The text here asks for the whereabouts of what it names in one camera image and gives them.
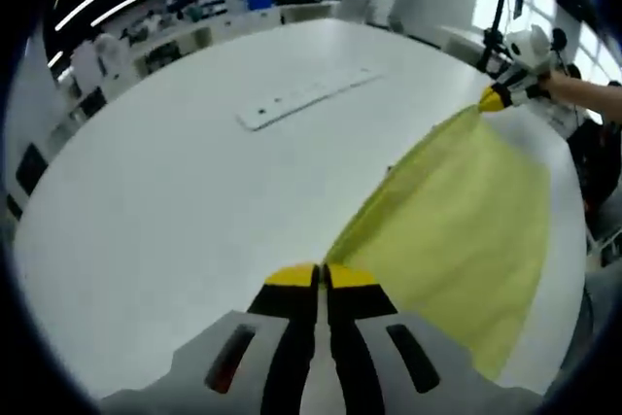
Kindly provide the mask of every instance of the white power strip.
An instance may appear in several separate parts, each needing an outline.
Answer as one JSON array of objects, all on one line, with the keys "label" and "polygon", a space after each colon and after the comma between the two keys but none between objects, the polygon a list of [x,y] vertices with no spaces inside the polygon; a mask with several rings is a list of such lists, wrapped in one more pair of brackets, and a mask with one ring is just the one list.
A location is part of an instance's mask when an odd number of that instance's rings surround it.
[{"label": "white power strip", "polygon": [[361,86],[380,78],[382,74],[369,67],[346,68],[309,77],[304,85],[255,101],[237,113],[237,118],[249,130],[260,130],[270,124],[323,101],[337,93]]}]

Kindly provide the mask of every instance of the yellow cloth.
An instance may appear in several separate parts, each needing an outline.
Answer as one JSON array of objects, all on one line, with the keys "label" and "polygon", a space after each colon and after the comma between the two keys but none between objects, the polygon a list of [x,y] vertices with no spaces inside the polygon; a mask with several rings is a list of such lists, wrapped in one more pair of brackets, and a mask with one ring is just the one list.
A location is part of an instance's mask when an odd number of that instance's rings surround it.
[{"label": "yellow cloth", "polygon": [[372,273],[398,310],[443,329],[495,379],[536,292],[548,218],[546,167],[470,107],[402,158],[325,261]]}]

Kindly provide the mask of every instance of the human arm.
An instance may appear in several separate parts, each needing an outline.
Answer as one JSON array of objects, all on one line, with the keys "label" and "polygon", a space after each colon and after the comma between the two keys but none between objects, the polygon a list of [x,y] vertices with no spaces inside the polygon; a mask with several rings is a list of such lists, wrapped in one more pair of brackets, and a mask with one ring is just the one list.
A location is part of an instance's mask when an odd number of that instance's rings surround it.
[{"label": "human arm", "polygon": [[590,109],[622,124],[622,87],[594,85],[556,71],[540,79],[539,84],[556,100]]}]

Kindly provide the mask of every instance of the white table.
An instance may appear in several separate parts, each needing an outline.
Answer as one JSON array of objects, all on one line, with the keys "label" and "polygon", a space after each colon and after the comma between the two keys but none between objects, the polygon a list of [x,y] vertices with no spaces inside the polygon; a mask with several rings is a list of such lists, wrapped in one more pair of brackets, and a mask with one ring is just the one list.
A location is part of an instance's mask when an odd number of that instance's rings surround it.
[{"label": "white table", "polygon": [[[385,78],[259,132],[234,118],[328,65],[365,63]],[[145,386],[176,348],[246,309],[268,274],[320,261],[387,166],[487,83],[417,42],[333,19],[171,64],[91,119],[35,189],[15,253],[36,322],[91,395]],[[548,259],[500,378],[542,392],[581,300],[581,198],[566,143],[544,122],[527,109],[492,122],[551,169]]]}]

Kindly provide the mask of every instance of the round table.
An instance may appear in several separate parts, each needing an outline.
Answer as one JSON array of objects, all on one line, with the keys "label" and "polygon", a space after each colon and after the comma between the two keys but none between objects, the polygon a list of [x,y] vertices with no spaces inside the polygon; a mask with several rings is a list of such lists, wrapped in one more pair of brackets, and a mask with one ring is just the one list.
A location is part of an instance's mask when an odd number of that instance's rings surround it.
[{"label": "round table", "polygon": [[[240,106],[327,67],[382,79],[251,132]],[[489,79],[415,41],[333,19],[183,58],[108,104],[39,182],[17,279],[67,370],[95,398],[142,388],[276,269],[320,261],[385,176]],[[585,225],[564,140],[526,108],[490,117],[551,171],[548,258],[499,383],[542,393],[578,315]]]}]

